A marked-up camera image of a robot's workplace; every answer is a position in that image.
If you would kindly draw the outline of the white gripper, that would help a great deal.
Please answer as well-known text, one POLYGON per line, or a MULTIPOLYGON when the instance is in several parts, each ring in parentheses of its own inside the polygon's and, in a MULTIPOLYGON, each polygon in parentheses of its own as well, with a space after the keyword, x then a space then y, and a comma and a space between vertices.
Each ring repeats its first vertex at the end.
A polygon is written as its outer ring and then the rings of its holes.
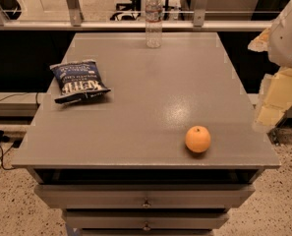
POLYGON ((267 133, 292 106, 292 0, 273 21, 249 44, 255 52, 268 50, 268 59, 281 68, 274 75, 265 74, 255 108, 253 129, 267 133))

